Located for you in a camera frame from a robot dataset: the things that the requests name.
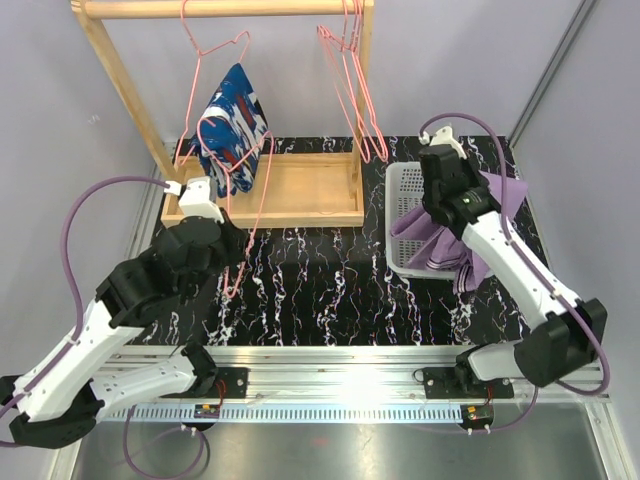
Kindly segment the pink hanger with purple trousers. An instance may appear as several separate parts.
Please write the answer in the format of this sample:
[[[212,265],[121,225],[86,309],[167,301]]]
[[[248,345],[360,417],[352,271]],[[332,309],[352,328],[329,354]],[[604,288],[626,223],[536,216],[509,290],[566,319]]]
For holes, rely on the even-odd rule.
[[[248,234],[247,239],[241,244],[241,261],[233,262],[233,264],[238,265],[238,272],[235,279],[232,280],[230,278],[231,270],[229,267],[226,267],[224,270],[223,294],[226,298],[232,299],[236,296],[240,283],[243,279],[245,267],[247,265],[247,258],[254,245],[255,235],[258,227],[260,226],[263,215],[274,157],[274,135],[270,129],[267,129],[256,141],[256,144],[249,148],[247,153],[241,157],[238,163],[233,168],[227,169],[226,166],[215,156],[214,152],[208,148],[208,145],[203,139],[201,134],[201,124],[203,122],[210,125],[214,125],[214,123],[208,118],[201,119],[198,121],[196,132],[202,149],[209,154],[210,158],[213,159],[224,172],[227,196],[225,197],[226,206],[223,208],[223,212],[228,214],[230,223],[238,222],[238,225],[243,228],[243,232]],[[256,170],[254,176],[254,189],[251,192],[239,192],[235,197],[233,197],[231,194],[231,174],[242,167],[253,153],[260,155],[266,142],[269,143],[266,169],[262,171],[259,169]]]

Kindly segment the purple trousers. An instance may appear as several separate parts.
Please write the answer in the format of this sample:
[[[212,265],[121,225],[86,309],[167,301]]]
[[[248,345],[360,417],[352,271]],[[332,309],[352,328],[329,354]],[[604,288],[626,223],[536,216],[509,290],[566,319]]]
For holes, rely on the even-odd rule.
[[[488,180],[491,195],[501,204],[501,176],[483,171],[480,173]],[[513,220],[527,196],[528,184],[511,177],[507,177],[506,184],[508,196],[505,210],[507,217]],[[492,273],[477,254],[457,240],[447,228],[432,221],[421,201],[392,223],[390,234],[394,239],[423,242],[410,257],[408,267],[420,271],[453,273],[454,293],[477,290]]]

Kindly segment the blue patterned trousers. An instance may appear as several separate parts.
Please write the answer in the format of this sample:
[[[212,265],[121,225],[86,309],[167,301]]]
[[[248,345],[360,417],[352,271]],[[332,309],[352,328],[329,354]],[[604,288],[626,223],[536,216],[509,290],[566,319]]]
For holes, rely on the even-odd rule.
[[[206,175],[224,198],[253,188],[266,116],[245,70],[234,64],[211,97],[190,139]]]

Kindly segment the pink hanger with blue trousers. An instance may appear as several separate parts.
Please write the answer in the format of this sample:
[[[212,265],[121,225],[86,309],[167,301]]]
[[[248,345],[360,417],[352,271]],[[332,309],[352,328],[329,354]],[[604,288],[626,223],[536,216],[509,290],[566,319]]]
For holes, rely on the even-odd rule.
[[[198,83],[199,83],[199,78],[200,78],[200,72],[201,72],[201,67],[202,67],[202,62],[203,59],[207,56],[212,54],[213,52],[216,52],[217,50],[222,49],[223,47],[227,46],[227,45],[236,45],[239,43],[239,41],[245,37],[246,38],[246,43],[245,46],[239,56],[239,62],[241,62],[244,58],[244,56],[246,55],[246,52],[249,48],[249,45],[251,43],[251,34],[248,30],[243,30],[240,33],[238,33],[234,38],[227,40],[223,43],[220,43],[219,45],[209,48],[207,50],[202,50],[199,43],[197,42],[195,36],[193,35],[187,19],[186,19],[186,7],[189,4],[189,0],[182,0],[181,4],[180,4],[180,23],[184,29],[184,31],[186,32],[188,39],[195,51],[196,54],[196,64],[195,64],[195,68],[194,68],[194,73],[193,73],[193,78],[192,78],[192,82],[191,82],[191,87],[190,87],[190,92],[189,92],[189,97],[188,97],[188,102],[187,102],[187,106],[186,106],[186,111],[185,111],[185,117],[184,117],[184,129],[178,139],[178,142],[176,144],[176,148],[175,148],[175,161],[176,164],[178,166],[182,166],[185,163],[185,160],[180,160],[179,159],[179,154],[181,151],[181,148],[187,138],[187,134],[190,131],[190,119],[191,119],[191,114],[192,114],[192,109],[193,109],[193,104],[194,104],[194,99],[197,93],[197,89],[198,89]]]

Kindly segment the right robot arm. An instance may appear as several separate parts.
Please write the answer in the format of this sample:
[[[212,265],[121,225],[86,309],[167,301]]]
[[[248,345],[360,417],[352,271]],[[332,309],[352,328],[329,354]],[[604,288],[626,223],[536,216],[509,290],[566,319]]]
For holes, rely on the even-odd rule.
[[[488,179],[452,146],[426,146],[419,159],[426,212],[488,265],[530,328],[522,340],[460,354],[453,374],[456,389],[476,396],[502,378],[523,378],[543,388],[603,362],[604,305],[581,299],[540,262],[504,217]]]

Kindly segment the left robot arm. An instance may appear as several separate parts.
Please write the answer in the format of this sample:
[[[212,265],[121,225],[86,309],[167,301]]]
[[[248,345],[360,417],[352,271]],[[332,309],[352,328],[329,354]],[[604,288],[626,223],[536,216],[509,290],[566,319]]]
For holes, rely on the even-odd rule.
[[[38,366],[1,379],[1,403],[15,408],[15,444],[66,447],[111,414],[164,396],[205,397],[218,368],[191,341],[168,359],[115,375],[102,365],[161,314],[170,313],[206,281],[240,262],[248,235],[228,217],[189,216],[161,232],[138,257],[118,264],[71,332]]]

